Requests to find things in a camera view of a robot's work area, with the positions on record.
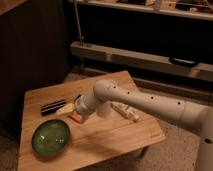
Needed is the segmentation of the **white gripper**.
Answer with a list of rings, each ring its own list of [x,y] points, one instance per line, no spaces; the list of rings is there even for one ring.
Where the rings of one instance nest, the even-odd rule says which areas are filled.
[[[73,103],[68,103],[65,106],[59,108],[56,111],[56,115],[64,115],[64,114],[70,114],[73,112],[75,106],[75,111],[78,115],[80,115],[82,118],[86,119],[88,118],[93,112],[93,109],[90,109],[89,107],[86,106],[84,103],[84,96],[79,95]]]

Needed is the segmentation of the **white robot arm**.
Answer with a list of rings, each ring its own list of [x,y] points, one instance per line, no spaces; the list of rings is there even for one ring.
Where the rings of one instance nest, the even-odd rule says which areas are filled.
[[[130,91],[114,80],[98,80],[87,93],[58,109],[56,114],[70,114],[75,121],[83,123],[106,102],[129,105],[197,134],[200,144],[195,171],[213,171],[213,106]]]

